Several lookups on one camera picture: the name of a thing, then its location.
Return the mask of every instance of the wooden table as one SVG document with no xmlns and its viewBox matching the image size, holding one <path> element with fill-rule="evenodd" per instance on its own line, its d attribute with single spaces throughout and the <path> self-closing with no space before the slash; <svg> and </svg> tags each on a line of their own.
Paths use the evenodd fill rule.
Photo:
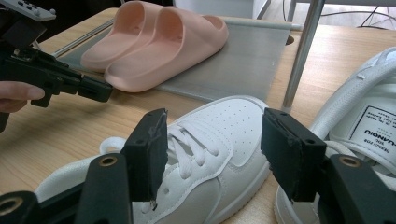
<svg viewBox="0 0 396 224">
<path fill-rule="evenodd" d="M 42 43 L 53 52 L 110 20 L 108 9 Z M 282 105 L 301 32 L 291 32 L 265 102 Z M 310 50 L 291 114 L 309 126 L 332 93 L 366 60 L 396 45 L 396 32 L 320 25 Z M 0 133 L 0 194 L 34 190 L 54 170 L 98 154 L 109 136 L 128 137 L 150 110 L 168 109 L 168 123 L 204 102 L 164 91 L 114 91 L 106 104 L 69 94 L 53 96 L 48 108 L 26 106 L 12 114 Z M 275 223 L 277 189 L 272 175 L 254 198 L 225 223 Z"/>
</svg>

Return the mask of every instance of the white shoe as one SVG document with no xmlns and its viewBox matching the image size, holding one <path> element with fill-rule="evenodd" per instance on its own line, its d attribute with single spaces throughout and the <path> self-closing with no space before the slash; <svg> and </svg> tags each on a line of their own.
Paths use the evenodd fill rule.
<svg viewBox="0 0 396 224">
<path fill-rule="evenodd" d="M 327 142 L 326 155 L 341 153 L 373 165 L 383 182 L 396 191 L 396 48 L 375 55 L 326 102 L 312 133 Z M 279 223 L 319 223 L 318 198 L 291 203 L 281 187 L 276 193 Z"/>
<path fill-rule="evenodd" d="M 250 96 L 227 97 L 170 124 L 158 206 L 153 211 L 149 203 L 133 203 L 134 223 L 220 223 L 241 209 L 269 174 L 260 149 L 265 107 Z M 123 141 L 105 141 L 102 153 L 121 149 Z M 39 201 L 81 183 L 91 160 L 50 175 L 35 192 Z"/>
</svg>

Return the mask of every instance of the white floor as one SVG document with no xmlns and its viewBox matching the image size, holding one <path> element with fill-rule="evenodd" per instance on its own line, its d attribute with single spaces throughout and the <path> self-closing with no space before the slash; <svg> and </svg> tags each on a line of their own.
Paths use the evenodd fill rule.
<svg viewBox="0 0 396 224">
<path fill-rule="evenodd" d="M 270 21 L 283 21 L 283 2 L 285 1 L 285 17 L 288 17 L 290 0 L 271 0 L 271 4 L 263 15 L 264 20 Z M 375 12 L 382 13 L 373 14 L 366 23 L 363 22 L 370 16 L 371 12 L 375 10 L 376 7 L 361 7 L 361 6 L 344 6 L 344 5 L 330 5 L 325 4 L 322 17 L 319 20 L 319 24 L 327 25 L 339 25 L 339 26 L 353 26 L 360 27 L 367 26 L 380 27 L 389 30 L 396 29 L 396 7 L 379 7 Z M 299 3 L 297 4 L 293 23 L 304 23 L 306 14 L 309 9 L 309 4 Z M 351 12 L 345 14 L 337 14 L 331 16 L 323 16 L 329 13 L 340 13 L 340 12 Z"/>
</svg>

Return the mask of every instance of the gray mat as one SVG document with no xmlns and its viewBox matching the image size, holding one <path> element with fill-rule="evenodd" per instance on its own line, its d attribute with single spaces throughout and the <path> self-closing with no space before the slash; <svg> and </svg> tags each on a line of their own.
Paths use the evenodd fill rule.
<svg viewBox="0 0 396 224">
<path fill-rule="evenodd" d="M 205 101 L 236 94 L 265 100 L 290 33 L 290 24 L 239 19 L 225 21 L 230 35 L 221 51 L 156 88 Z M 74 69 L 95 74 L 82 67 L 79 61 L 82 53 L 107 32 L 78 46 L 59 60 Z"/>
</svg>

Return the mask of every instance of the gray controller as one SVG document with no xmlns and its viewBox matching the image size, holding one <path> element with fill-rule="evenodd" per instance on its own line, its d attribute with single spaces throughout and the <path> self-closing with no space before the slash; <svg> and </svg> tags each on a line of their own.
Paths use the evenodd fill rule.
<svg viewBox="0 0 396 224">
<path fill-rule="evenodd" d="M 0 0 L 0 4 L 35 21 L 50 21 L 56 18 L 55 10 L 47 11 L 23 0 Z"/>
</svg>

